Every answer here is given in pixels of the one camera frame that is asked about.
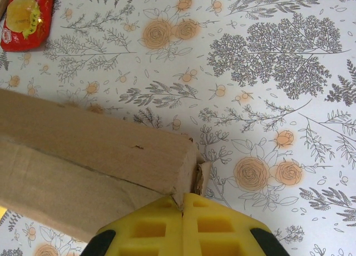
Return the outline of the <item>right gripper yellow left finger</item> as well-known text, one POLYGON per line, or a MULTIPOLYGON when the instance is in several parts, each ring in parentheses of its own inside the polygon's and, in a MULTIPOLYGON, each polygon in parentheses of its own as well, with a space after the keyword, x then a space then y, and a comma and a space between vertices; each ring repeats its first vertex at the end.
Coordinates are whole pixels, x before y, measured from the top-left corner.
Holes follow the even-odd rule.
POLYGON ((182 212, 160 198, 99 229, 82 256, 183 256, 182 212))

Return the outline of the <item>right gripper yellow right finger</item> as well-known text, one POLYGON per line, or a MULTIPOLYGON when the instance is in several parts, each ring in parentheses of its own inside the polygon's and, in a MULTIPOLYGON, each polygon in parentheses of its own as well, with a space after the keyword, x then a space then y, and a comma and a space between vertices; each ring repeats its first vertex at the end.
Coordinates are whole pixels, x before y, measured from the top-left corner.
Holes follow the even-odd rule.
POLYGON ((205 197, 184 195, 183 256, 279 256, 279 242, 262 222, 205 197))

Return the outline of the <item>brown cardboard box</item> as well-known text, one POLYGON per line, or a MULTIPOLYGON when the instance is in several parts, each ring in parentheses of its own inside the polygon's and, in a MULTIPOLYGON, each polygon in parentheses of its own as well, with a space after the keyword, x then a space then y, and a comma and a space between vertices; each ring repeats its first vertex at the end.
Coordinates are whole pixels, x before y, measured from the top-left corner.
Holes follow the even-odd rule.
POLYGON ((192 138, 0 89, 0 206, 83 242, 163 196, 204 195, 192 138))

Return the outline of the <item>floral patterned table cover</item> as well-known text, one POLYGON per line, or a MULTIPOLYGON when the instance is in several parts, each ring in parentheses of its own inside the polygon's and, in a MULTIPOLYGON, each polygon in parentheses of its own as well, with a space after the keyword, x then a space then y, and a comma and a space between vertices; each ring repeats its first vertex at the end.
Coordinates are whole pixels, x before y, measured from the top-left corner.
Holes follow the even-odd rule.
POLYGON ((356 0, 54 0, 0 88, 189 135, 209 199, 356 256, 356 0))

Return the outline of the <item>red snack packet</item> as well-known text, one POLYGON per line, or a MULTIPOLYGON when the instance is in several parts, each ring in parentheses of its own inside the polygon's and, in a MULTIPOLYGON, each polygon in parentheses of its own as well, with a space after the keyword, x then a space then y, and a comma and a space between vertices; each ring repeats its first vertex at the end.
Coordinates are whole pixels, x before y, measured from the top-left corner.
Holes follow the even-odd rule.
POLYGON ((0 46, 6 52, 22 52, 47 40, 54 0, 9 0, 0 46))

